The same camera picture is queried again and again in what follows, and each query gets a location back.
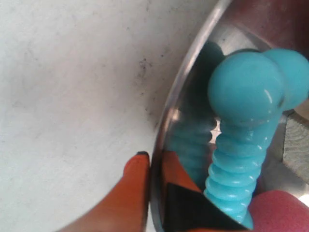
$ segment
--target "pink object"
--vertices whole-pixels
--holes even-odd
[[[309,232],[309,208],[293,195],[268,191],[249,206],[254,232]]]

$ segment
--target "turquoise toy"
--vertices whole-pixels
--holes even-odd
[[[309,63],[295,51],[240,52],[212,73],[208,97],[220,117],[205,196],[253,228],[248,205],[282,112],[309,95]]]

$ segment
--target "orange object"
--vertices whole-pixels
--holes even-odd
[[[111,192],[84,216],[60,232],[145,231],[149,201],[149,156],[139,152],[124,168]]]

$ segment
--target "white table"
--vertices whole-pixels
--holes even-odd
[[[0,1],[0,231],[61,228],[151,153],[215,2]]]

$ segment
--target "shiny metal edge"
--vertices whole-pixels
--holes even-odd
[[[175,104],[180,95],[181,89],[184,86],[184,83],[189,75],[189,72],[191,71],[193,64],[198,57],[202,47],[204,46],[214,27],[217,25],[223,13],[226,11],[231,2],[232,0],[219,0],[215,5],[214,9],[208,15],[205,23],[195,37],[180,66],[180,69],[176,75],[176,78],[165,103],[164,111],[160,120],[160,127],[155,142],[151,164],[150,204],[154,227],[157,232],[164,231],[162,228],[159,209],[159,198],[161,192],[158,187],[160,187],[161,159],[165,135],[168,131]]]

